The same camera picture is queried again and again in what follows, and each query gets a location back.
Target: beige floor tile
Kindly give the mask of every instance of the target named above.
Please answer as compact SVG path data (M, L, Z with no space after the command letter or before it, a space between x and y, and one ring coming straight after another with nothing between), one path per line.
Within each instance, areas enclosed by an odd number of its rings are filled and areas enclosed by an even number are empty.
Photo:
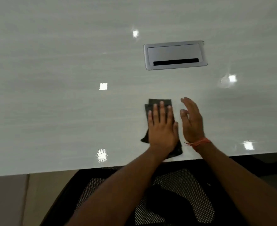
M39 226L58 194L77 171L31 174L23 226Z

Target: person's left arm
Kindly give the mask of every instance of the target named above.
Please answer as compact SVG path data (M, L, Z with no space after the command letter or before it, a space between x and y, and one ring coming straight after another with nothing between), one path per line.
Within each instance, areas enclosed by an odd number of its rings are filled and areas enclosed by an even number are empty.
M168 108L167 121L163 102L160 119L157 105L148 113L149 149L106 179L72 216L66 226L124 225L139 204L159 164L178 142L177 122Z

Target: bracelet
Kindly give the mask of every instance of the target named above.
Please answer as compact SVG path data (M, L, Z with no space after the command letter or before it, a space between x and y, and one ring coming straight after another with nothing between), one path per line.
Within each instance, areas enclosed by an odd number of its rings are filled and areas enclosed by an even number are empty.
M211 143L211 140L203 137L200 140L195 141L194 143L185 143L185 144L191 146L196 151L196 147L203 143Z

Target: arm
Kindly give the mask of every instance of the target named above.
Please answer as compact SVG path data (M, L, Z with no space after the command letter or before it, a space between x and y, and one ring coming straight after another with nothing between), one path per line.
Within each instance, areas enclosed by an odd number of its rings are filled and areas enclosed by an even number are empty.
M183 98L181 101L188 109L180 112L184 136L193 143L204 137L202 117L191 99ZM230 159L212 143L203 143L195 147L195 150L211 167L250 225L277 225L276 189Z
M178 126L172 124L169 107L167 122L164 104L148 114L150 148L138 158L106 179L72 216L67 226L124 225L139 204L150 179L159 164L178 142Z

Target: forearm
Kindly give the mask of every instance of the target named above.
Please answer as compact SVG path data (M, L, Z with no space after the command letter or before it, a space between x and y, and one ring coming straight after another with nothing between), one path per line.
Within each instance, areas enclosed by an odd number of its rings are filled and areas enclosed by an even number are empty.
M277 225L277 190L219 151L197 147L238 210L251 225Z
M168 153L149 148L114 173L88 198L67 226L124 225Z

